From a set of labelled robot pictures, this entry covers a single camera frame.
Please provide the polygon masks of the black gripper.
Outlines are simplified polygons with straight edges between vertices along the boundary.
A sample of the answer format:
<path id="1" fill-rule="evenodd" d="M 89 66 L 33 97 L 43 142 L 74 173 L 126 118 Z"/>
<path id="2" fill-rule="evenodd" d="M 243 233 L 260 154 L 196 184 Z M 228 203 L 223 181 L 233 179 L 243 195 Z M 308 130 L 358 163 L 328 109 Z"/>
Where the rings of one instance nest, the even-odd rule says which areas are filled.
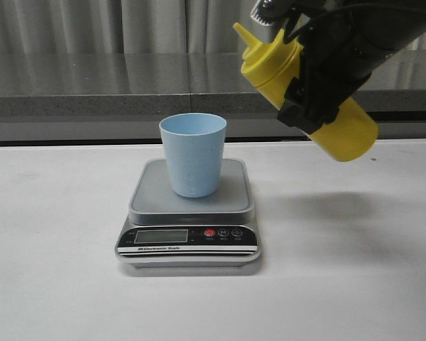
<path id="1" fill-rule="evenodd" d="M 279 31 L 283 41 L 297 40 L 303 46 L 307 68 L 315 76 L 293 78 L 284 95 L 277 119 L 306 134 L 313 134 L 333 123 L 339 114 L 341 99 L 350 97 L 369 77 L 354 67 L 351 43 L 359 34 L 352 25 L 354 13 L 370 9 L 369 1 L 257 1 L 251 18 L 273 30 L 271 42 Z"/>

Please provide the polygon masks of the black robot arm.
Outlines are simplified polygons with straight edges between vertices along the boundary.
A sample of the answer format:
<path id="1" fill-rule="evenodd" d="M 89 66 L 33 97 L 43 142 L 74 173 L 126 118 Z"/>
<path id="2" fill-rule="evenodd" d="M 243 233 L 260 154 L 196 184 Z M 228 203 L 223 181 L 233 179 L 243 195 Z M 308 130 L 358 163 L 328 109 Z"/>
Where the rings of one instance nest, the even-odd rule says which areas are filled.
<path id="1" fill-rule="evenodd" d="M 312 134 L 371 73 L 426 32 L 426 1 L 257 1 L 251 18 L 299 42 L 300 74 L 284 90 L 278 120 Z"/>

